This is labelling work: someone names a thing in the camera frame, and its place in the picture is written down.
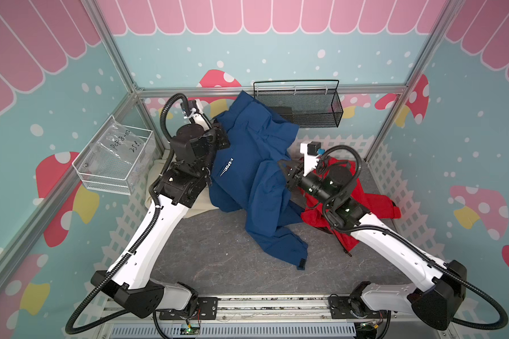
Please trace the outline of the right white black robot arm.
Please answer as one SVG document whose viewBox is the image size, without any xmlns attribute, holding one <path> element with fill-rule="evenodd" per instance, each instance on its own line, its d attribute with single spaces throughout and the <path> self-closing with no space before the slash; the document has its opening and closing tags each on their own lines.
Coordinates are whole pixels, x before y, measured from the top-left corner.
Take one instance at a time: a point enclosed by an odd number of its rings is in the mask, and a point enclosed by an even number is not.
<svg viewBox="0 0 509 339">
<path fill-rule="evenodd" d="M 347 145 L 322 151 L 320 143 L 301 146 L 303 159 L 280 160 L 286 186 L 302 189 L 316 200 L 329 228 L 368 245 L 410 280 L 408 285 L 362 282 L 349 295 L 354 316 L 386 311 L 413 314 L 433 329 L 444 331 L 451 323 L 471 329 L 495 331 L 508 325 L 505 309 L 490 295 L 467 282 L 467 269 L 458 261 L 445 262 L 428 254 L 386 226 L 374 213 L 353 198 L 363 161 Z M 455 315 L 471 291 L 498 313 L 493 323 L 475 323 Z"/>
</svg>

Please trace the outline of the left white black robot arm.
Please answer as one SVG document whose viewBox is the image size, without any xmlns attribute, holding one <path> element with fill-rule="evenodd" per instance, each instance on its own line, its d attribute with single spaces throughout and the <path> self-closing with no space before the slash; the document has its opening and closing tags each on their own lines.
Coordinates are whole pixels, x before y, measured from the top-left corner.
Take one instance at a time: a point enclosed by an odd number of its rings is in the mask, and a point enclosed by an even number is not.
<svg viewBox="0 0 509 339">
<path fill-rule="evenodd" d="M 167 284 L 151 279 L 151 271 L 171 233 L 194 206 L 200 193 L 212 184 L 212 168 L 218 150 L 228 148 L 226 132 L 210 121 L 196 100 L 177 93 L 169 98 L 160 118 L 161 131 L 171 146 L 161 173 L 149 186 L 152 204 L 130 243 L 107 271 L 94 273 L 93 290 L 66 322 L 65 333 L 74 336 L 120 316 L 140 319 L 169 309 L 189 322 L 199 314 L 198 294 L 183 283 Z M 122 310 L 83 326 L 80 315 L 93 299 L 104 293 Z"/>
</svg>

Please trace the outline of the red jacket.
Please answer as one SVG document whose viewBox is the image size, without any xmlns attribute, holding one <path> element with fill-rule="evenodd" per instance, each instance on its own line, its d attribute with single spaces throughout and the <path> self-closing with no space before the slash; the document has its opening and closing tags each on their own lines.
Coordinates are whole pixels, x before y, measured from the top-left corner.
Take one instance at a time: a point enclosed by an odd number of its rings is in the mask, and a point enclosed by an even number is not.
<svg viewBox="0 0 509 339">
<path fill-rule="evenodd" d="M 325 233 L 335 235 L 344 251 L 348 254 L 359 241 L 350 235 L 331 230 L 329 223 L 322 216 L 322 207 L 318 206 L 317 200 L 303 189 L 300 189 L 300 192 L 306 198 L 306 207 L 304 212 L 301 213 L 303 222 Z M 400 219 L 402 217 L 400 209 L 388 196 L 364 192 L 360 179 L 357 179 L 356 187 L 351 197 L 374 213 L 379 219 Z"/>
</svg>

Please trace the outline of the navy blue jacket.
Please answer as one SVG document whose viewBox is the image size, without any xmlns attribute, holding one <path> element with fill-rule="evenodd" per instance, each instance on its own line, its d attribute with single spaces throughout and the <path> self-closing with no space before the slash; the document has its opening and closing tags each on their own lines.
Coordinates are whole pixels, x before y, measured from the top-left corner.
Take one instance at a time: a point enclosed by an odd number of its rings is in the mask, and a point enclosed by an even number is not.
<svg viewBox="0 0 509 339">
<path fill-rule="evenodd" d="M 291 201 L 279 166 L 279 161 L 291 158 L 288 148 L 298 126 L 246 92 L 216 121 L 230 147 L 216 154 L 209 188 L 212 204 L 223 212 L 245 210 L 245 230 L 260 248 L 304 270 L 308 244 L 288 228 L 301 223 L 303 210 Z"/>
</svg>

